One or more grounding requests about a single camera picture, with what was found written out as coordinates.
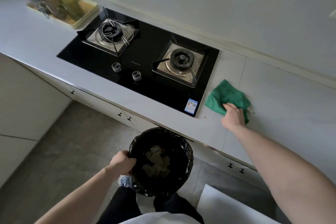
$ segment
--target black trash bag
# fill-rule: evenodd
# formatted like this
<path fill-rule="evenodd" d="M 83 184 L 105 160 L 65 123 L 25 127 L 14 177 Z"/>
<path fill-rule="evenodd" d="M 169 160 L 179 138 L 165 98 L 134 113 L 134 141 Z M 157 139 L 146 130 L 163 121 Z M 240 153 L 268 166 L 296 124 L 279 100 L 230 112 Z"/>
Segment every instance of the black trash bag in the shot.
<path fill-rule="evenodd" d="M 142 169 L 145 164 L 153 165 L 146 153 L 155 145 L 162 146 L 164 156 L 170 158 L 170 172 L 166 177 L 148 177 Z M 164 128 L 150 128 L 135 137 L 129 146 L 129 157 L 136 158 L 132 169 L 132 187 L 137 193 L 148 197 L 168 196 L 177 192 L 187 181 L 194 161 L 193 150 L 186 139 Z"/>

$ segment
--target person's left arm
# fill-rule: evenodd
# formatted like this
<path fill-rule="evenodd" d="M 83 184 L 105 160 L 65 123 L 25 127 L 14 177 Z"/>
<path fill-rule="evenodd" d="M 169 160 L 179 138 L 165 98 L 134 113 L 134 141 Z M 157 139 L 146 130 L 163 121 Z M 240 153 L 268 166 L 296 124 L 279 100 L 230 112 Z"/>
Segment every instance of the person's left arm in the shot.
<path fill-rule="evenodd" d="M 112 183 L 121 174 L 128 174 L 136 163 L 128 151 L 119 151 L 110 165 L 51 208 L 35 224 L 91 224 L 94 221 Z"/>

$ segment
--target blue and white sticker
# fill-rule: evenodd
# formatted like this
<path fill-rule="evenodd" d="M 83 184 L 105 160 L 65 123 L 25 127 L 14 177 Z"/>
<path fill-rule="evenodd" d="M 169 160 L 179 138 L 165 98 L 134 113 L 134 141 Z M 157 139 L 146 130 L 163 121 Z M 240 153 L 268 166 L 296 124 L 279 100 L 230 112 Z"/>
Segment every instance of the blue and white sticker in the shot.
<path fill-rule="evenodd" d="M 185 106 L 184 111 L 188 112 L 188 113 L 191 113 L 191 114 L 194 114 L 197 105 L 198 105 L 197 101 L 192 100 L 192 99 L 188 99 L 188 102 L 187 102 L 187 105 Z"/>

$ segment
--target backsplash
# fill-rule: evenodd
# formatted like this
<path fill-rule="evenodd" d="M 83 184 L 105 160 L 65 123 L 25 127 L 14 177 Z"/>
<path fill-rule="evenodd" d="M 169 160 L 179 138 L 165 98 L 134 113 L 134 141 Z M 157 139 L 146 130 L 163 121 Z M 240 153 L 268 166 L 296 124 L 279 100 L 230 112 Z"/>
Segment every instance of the backsplash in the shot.
<path fill-rule="evenodd" d="M 336 78 L 336 0 L 111 0 Z"/>

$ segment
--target hand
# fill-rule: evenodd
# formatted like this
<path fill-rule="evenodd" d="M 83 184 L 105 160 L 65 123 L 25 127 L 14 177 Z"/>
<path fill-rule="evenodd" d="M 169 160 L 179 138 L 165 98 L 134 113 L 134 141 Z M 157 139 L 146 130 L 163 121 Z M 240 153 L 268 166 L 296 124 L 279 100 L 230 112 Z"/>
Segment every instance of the hand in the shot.
<path fill-rule="evenodd" d="M 222 118 L 224 128 L 232 131 L 237 126 L 245 126 L 244 113 L 242 108 L 237 108 L 234 104 L 223 104 L 226 115 Z"/>
<path fill-rule="evenodd" d="M 129 158 L 128 151 L 119 151 L 113 156 L 110 165 L 114 166 L 120 175 L 130 175 L 130 171 L 137 162 L 136 158 Z"/>

